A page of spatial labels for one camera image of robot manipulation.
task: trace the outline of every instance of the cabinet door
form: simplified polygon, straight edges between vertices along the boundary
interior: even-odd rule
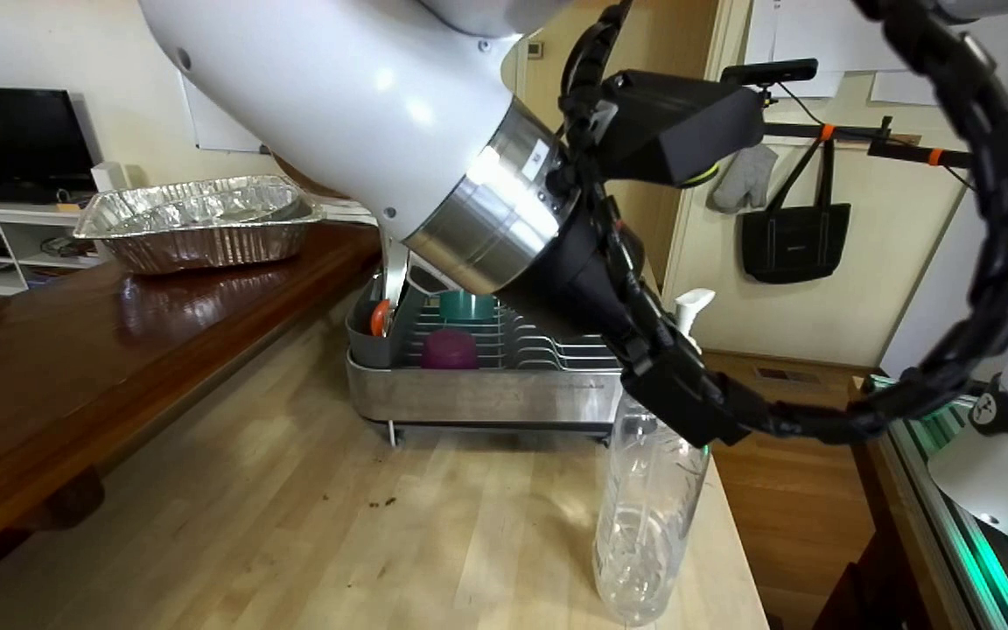
[[[519,97],[549,129],[565,121],[558,97],[571,45],[605,9],[605,0],[575,0],[547,29],[514,45],[514,68],[507,79],[514,80]],[[609,74],[635,68],[701,79],[711,48],[715,9],[719,0],[638,0],[609,59]],[[626,223],[644,237],[650,275],[662,282],[680,194],[640,184],[617,184],[609,190],[617,194]]]

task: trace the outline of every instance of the white wall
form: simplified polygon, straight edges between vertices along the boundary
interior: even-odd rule
[[[259,156],[196,152],[181,80],[138,0],[0,0],[0,87],[81,90],[104,163],[148,184],[277,173]]]
[[[740,65],[746,39],[741,5],[719,9],[711,79]],[[874,128],[892,117],[892,129],[920,134],[925,144],[959,149],[935,109],[869,107],[869,79],[848,79],[837,103],[815,113],[837,128]],[[805,122],[794,107],[777,107],[771,121]],[[771,144],[784,176],[803,144]],[[813,201],[813,179],[791,194],[791,204]],[[687,286],[715,286],[719,300],[701,314],[697,338],[711,351],[803,356],[831,365],[878,365],[929,256],[948,223],[959,184],[943,170],[874,163],[866,149],[837,152],[837,201],[852,204],[852,236],[843,264],[831,282],[757,283],[740,267],[740,220],[706,209],[706,194],[687,194],[671,236],[664,297]]]

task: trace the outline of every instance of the floor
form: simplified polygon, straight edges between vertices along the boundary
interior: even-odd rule
[[[840,405],[852,396],[852,376],[837,367],[741,356],[715,365],[771,400]],[[746,438],[719,447],[719,471],[767,612],[784,621],[784,630],[813,626],[874,531],[852,451]]]

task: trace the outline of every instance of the wooden countertop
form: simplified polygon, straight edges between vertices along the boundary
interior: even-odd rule
[[[95,520],[0,563],[0,626],[614,626],[588,569],[602,447],[390,447],[342,354],[322,320],[220,383],[110,475]],[[654,626],[767,626],[715,471]]]
[[[0,531],[362,286],[376,264],[376,230],[318,223],[277,267],[164,282],[104,267],[0,300]]]

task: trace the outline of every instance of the metal dish rack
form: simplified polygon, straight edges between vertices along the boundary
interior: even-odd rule
[[[370,297],[349,320],[347,383],[349,400],[390,444],[410,429],[463,432],[585,432],[609,436],[619,388],[619,365],[588,333],[554,339],[510,310],[491,320],[440,324],[437,297],[406,286],[390,338],[365,333]],[[420,367],[424,339],[440,325],[477,339],[477,367]]]

